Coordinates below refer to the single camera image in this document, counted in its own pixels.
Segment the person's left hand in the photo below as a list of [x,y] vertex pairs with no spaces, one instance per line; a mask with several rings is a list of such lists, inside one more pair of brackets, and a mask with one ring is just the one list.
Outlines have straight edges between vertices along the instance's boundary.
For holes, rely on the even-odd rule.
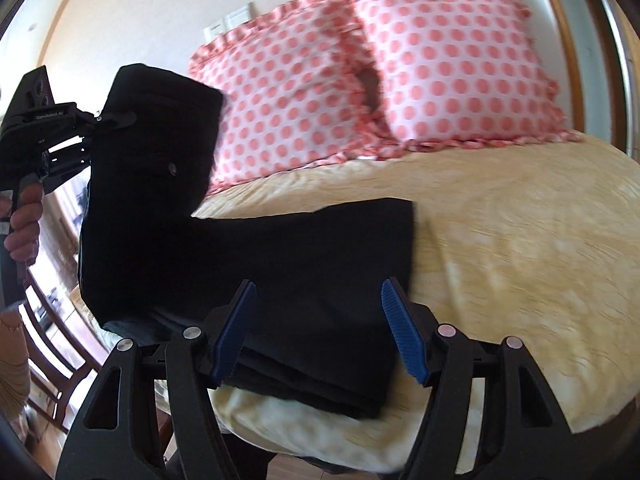
[[12,232],[3,242],[11,258],[18,263],[31,266],[39,252],[39,221],[43,215],[43,188],[32,183],[21,192],[21,206],[12,211],[12,202],[1,196],[1,215],[10,218]]

